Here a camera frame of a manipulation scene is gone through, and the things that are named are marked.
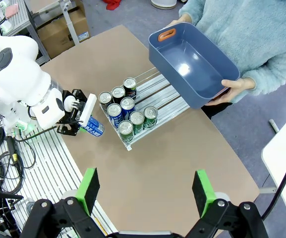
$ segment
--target soda can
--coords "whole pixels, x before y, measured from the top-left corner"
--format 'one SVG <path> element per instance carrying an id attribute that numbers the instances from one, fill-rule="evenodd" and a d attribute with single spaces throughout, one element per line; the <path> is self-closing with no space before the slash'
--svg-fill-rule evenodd
<path id="1" fill-rule="evenodd" d="M 116 128 L 118 127 L 120 122 L 123 121 L 122 108 L 117 103 L 112 103 L 108 106 L 108 115 L 110 117 L 112 125 L 114 125 Z"/>
<path id="2" fill-rule="evenodd" d="M 138 133 L 141 133 L 144 129 L 144 114 L 140 111 L 134 111 L 131 113 L 129 120 L 133 124 L 134 127 L 134 134 L 137 135 Z"/>
<path id="3" fill-rule="evenodd" d="M 115 87 L 112 90 L 113 101 L 120 104 L 122 99 L 125 97 L 125 89 L 123 87 Z"/>
<path id="4" fill-rule="evenodd" d="M 135 102 L 132 98 L 126 97 L 121 101 L 122 115 L 124 120 L 129 120 L 129 115 L 135 111 Z"/>
<path id="5" fill-rule="evenodd" d="M 133 124 L 129 120 L 124 120 L 118 125 L 119 135 L 124 142 L 130 142 L 134 137 Z"/>
<path id="6" fill-rule="evenodd" d="M 109 92 L 102 92 L 99 94 L 99 102 L 104 111 L 108 110 L 108 106 L 112 104 L 112 94 Z"/>
<path id="7" fill-rule="evenodd" d="M 91 135 L 96 137 L 101 136 L 104 132 L 104 126 L 92 116 L 90 116 L 87 125 L 81 127 L 85 129 L 87 132 L 89 132 Z"/>
<path id="8" fill-rule="evenodd" d="M 152 128 L 157 123 L 158 110 L 155 107 L 147 107 L 144 110 L 144 128 Z"/>
<path id="9" fill-rule="evenodd" d="M 127 78 L 123 81 L 125 96 L 133 98 L 136 96 L 136 80 L 135 78 Z"/>

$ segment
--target storage bin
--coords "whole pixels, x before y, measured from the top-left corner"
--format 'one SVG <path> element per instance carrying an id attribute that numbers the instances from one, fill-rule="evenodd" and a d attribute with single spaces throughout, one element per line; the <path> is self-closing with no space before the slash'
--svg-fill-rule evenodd
<path id="1" fill-rule="evenodd" d="M 187 22 L 150 35 L 149 60 L 195 109 L 226 90 L 222 79 L 239 78 L 235 64 Z"/>

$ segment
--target gray floor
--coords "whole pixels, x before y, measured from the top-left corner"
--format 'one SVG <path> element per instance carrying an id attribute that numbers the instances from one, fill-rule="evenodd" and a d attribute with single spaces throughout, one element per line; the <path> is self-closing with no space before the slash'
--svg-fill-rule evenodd
<path id="1" fill-rule="evenodd" d="M 108 11 L 101 0 L 83 1 L 92 36 L 122 24 L 145 46 L 148 46 L 148 36 L 151 33 L 177 19 L 178 10 L 182 6 L 178 3 L 173 10 L 159 10 L 152 7 L 149 0 L 122 0 L 119 8 Z M 274 119 L 279 128 L 286 122 L 286 85 L 269 95 L 247 96 L 212 118 L 212 122 L 245 164 L 258 186 L 262 186 L 268 176 L 261 160 L 261 150 L 274 136 L 268 125 L 269 119 Z M 271 186 L 274 183 L 270 178 L 265 185 Z M 261 213 L 271 199 L 272 195 L 260 195 L 257 198 L 256 204 Z M 286 238 L 286 207 L 281 199 L 265 225 L 270 238 Z M 226 232 L 219 236 L 228 237 Z"/>

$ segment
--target red cloth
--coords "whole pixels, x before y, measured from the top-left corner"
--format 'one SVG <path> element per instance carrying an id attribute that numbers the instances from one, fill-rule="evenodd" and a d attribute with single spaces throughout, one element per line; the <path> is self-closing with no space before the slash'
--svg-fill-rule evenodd
<path id="1" fill-rule="evenodd" d="M 107 3 L 107 10 L 113 11 L 115 8 L 119 6 L 121 0 L 103 0 L 103 2 Z"/>

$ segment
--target metal can rack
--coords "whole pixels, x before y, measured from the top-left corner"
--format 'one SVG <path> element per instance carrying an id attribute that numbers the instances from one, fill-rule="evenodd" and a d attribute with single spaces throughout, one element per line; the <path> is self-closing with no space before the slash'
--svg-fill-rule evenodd
<path id="1" fill-rule="evenodd" d="M 133 98 L 135 101 L 135 110 L 143 112 L 146 107 L 154 106 L 158 109 L 158 120 L 154 127 L 144 129 L 141 133 L 135 135 L 130 142 L 124 142 L 121 139 L 118 129 L 111 124 L 128 151 L 132 149 L 131 146 L 135 142 L 189 108 L 189 105 L 156 68 L 146 71 L 145 73 L 135 77 L 135 79 L 137 82 L 137 93 Z M 110 121 L 107 112 L 104 111 L 102 107 L 101 109 Z"/>

